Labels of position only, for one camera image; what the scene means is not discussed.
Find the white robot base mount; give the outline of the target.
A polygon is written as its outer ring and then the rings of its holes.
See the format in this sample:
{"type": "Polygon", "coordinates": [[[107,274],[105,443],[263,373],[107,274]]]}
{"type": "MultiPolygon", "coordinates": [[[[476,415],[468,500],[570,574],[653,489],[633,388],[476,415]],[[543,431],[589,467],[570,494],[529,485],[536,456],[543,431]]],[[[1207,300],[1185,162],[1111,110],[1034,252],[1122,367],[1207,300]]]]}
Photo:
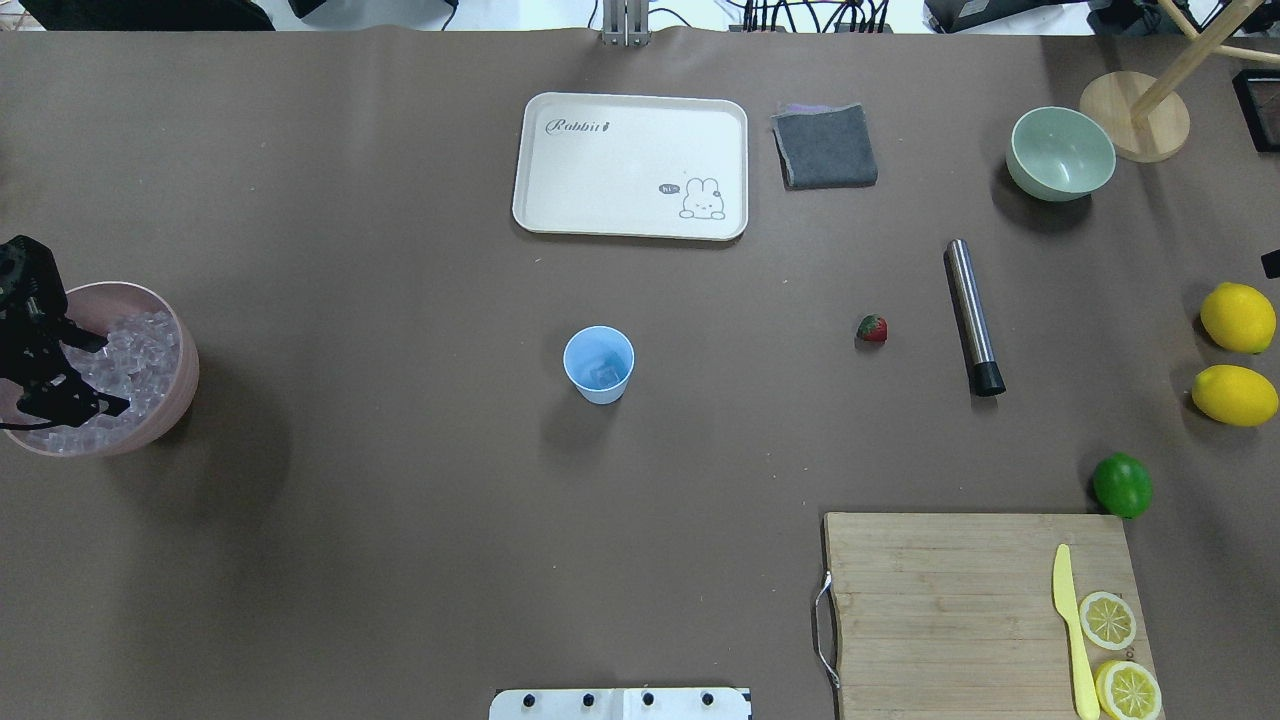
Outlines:
{"type": "Polygon", "coordinates": [[[507,689],[489,719],[751,719],[749,691],[733,687],[507,689]]]}

